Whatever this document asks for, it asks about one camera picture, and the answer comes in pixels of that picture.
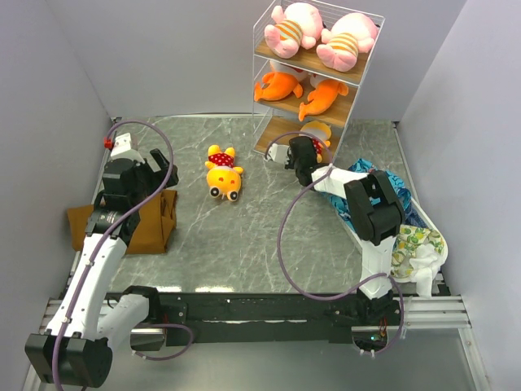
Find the yellow plush polka dress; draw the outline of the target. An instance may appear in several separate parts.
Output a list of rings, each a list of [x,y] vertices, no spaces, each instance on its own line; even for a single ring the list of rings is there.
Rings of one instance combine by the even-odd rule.
[[[322,150],[331,146],[331,127],[320,121],[310,121],[306,123],[301,130],[303,133],[299,133],[299,136],[305,136],[312,140],[314,150],[317,154],[317,163],[322,162]]]

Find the orange shark plush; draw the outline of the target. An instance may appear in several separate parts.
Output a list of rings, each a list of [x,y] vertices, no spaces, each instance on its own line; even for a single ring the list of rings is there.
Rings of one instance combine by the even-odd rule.
[[[294,68],[278,61],[270,60],[270,71],[262,77],[261,83],[257,82],[254,87],[253,100],[259,102],[279,101],[293,94],[301,98],[304,93],[302,82],[309,73],[301,68]]]
[[[298,118],[303,121],[306,116],[316,116],[324,113],[336,101],[337,97],[347,96],[348,86],[336,79],[312,73],[310,84],[313,90],[307,96],[307,103],[299,106]]]

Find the yellow plush red dress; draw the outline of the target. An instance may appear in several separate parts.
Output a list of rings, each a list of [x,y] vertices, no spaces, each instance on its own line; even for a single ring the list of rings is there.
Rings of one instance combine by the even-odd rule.
[[[206,181],[209,195],[216,198],[226,198],[236,201],[242,187],[243,168],[235,163],[235,149],[228,147],[224,151],[213,144],[208,148],[208,158],[205,166],[208,169]]]

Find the small pink striped plush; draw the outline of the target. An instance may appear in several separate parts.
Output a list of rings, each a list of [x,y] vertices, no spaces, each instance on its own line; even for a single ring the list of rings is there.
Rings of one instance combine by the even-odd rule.
[[[265,27],[265,43],[282,59],[290,59],[300,48],[313,48],[324,29],[319,10],[307,2],[292,3],[285,10],[276,6],[271,18],[274,24]]]

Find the large pink striped plush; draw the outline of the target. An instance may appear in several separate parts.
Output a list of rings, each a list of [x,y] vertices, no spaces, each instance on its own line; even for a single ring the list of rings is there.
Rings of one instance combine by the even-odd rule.
[[[370,17],[352,12],[341,17],[331,29],[323,29],[316,48],[322,64],[338,72],[347,72],[358,61],[360,53],[374,47],[379,28]]]

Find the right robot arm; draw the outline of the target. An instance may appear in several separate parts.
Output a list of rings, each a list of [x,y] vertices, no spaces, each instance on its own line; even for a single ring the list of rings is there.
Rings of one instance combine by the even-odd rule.
[[[356,173],[320,163],[313,139],[311,134],[303,134],[289,141],[289,167],[304,187],[301,196],[315,191],[347,203],[361,245],[362,273],[357,287],[367,296],[357,303],[357,317],[372,325],[385,314],[379,298],[392,289],[392,249],[405,211],[385,172]]]

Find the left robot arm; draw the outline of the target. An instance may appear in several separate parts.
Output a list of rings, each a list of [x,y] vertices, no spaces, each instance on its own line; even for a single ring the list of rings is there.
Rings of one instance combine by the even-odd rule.
[[[100,387],[113,352],[137,325],[153,327],[166,319],[157,289],[131,286],[102,316],[109,285],[134,232],[139,210],[166,187],[178,183],[177,166],[159,149],[147,160],[112,153],[104,166],[103,189],[87,219],[81,257],[70,286],[42,334],[31,334],[25,353],[40,380],[58,390],[66,385]]]

